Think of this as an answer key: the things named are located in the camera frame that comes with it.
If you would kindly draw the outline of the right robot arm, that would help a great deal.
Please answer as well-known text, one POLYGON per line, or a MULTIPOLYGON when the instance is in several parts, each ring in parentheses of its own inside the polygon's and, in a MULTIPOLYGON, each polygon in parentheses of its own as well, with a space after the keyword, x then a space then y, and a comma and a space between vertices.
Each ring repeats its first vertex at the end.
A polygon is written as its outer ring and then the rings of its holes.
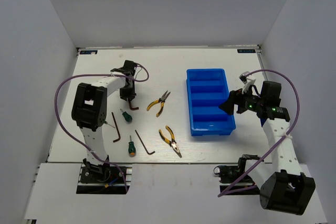
POLYGON ((262 157, 244 154, 237 166, 222 168, 226 180, 252 180, 259 189, 263 209, 303 215, 316 184, 304 174, 297 160, 291 135, 288 110, 280 106, 281 84, 264 81, 261 93, 254 95, 254 85, 247 83, 242 89, 229 93, 219 108, 228 115, 255 112, 267 137, 272 167, 262 157))

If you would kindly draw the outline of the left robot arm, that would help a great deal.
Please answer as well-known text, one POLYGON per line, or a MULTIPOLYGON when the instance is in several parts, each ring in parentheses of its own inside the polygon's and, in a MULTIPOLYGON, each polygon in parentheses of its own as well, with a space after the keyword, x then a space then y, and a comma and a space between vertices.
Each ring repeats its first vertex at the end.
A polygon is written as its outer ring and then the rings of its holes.
POLYGON ((71 117, 80 128, 87 147, 83 160, 89 173, 100 182, 110 178, 111 168, 102 134, 107 118, 107 99, 119 91, 120 99, 131 102, 135 96, 134 76, 138 64, 126 60, 121 68, 112 69, 112 75, 94 83, 80 83, 77 87, 71 117))

